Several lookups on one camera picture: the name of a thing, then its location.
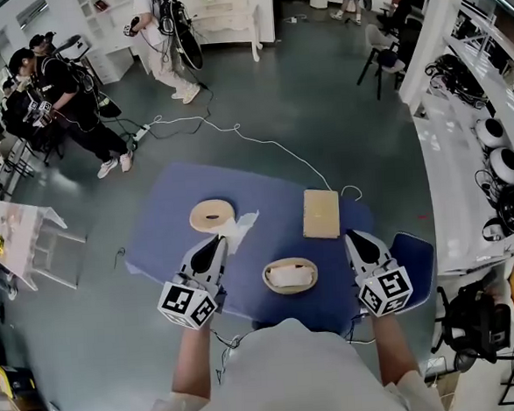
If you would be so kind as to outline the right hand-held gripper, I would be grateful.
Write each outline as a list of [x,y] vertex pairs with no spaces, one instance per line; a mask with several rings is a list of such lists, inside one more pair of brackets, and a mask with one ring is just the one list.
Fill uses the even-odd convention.
[[361,230],[346,230],[343,240],[349,263],[358,274],[358,298],[369,313],[383,316],[403,308],[413,294],[412,283],[404,266],[363,275],[367,270],[385,267],[392,260],[387,245]]

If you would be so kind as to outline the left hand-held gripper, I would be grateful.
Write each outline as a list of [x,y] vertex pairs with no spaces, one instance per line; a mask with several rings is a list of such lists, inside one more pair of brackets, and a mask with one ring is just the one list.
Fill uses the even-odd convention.
[[182,271],[188,276],[199,274],[198,281],[167,281],[158,300],[157,310],[184,328],[199,330],[221,313],[226,291],[218,283],[224,273],[229,244],[224,236],[209,237],[191,248],[183,258]]

